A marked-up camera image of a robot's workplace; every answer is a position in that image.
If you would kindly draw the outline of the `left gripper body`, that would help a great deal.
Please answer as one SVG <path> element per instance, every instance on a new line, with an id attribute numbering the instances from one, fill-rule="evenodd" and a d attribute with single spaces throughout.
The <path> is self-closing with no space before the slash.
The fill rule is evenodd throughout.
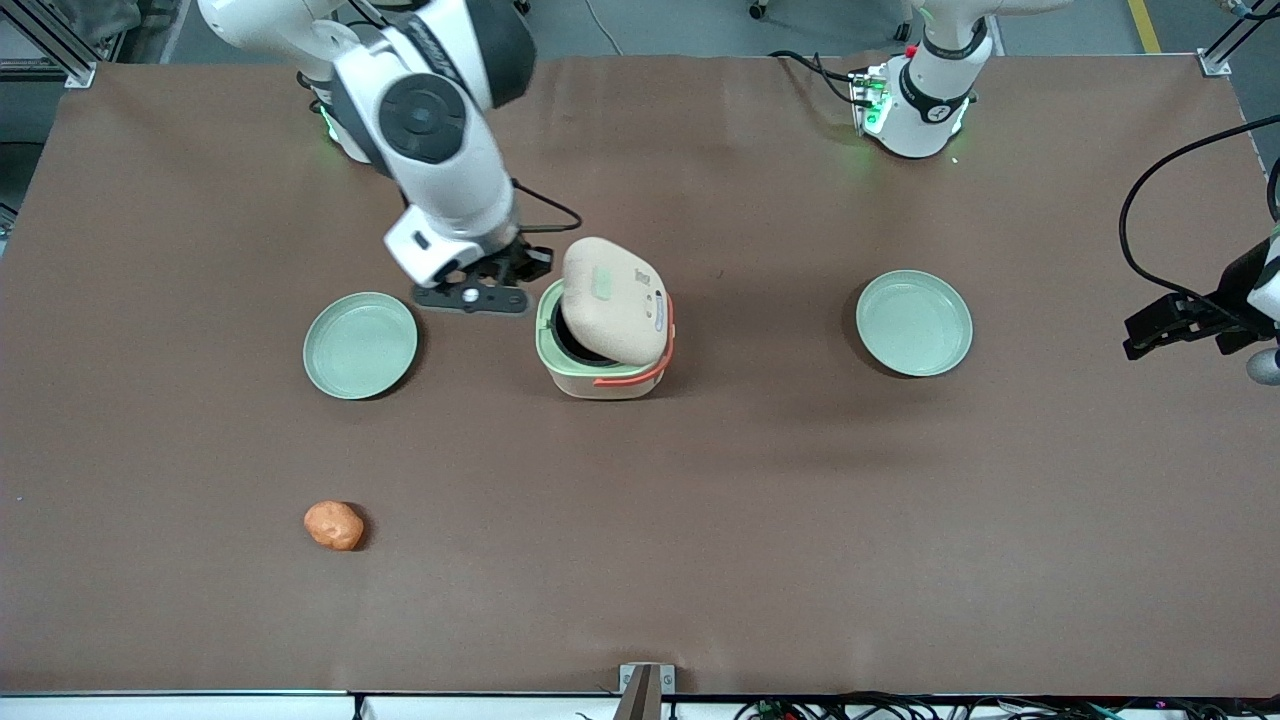
<path id="1" fill-rule="evenodd" d="M 1231 355 L 1277 338 L 1279 322 L 1279 233 L 1258 242 L 1222 272 L 1217 300 L 1240 320 L 1230 320 L 1215 343 L 1221 355 Z"/>

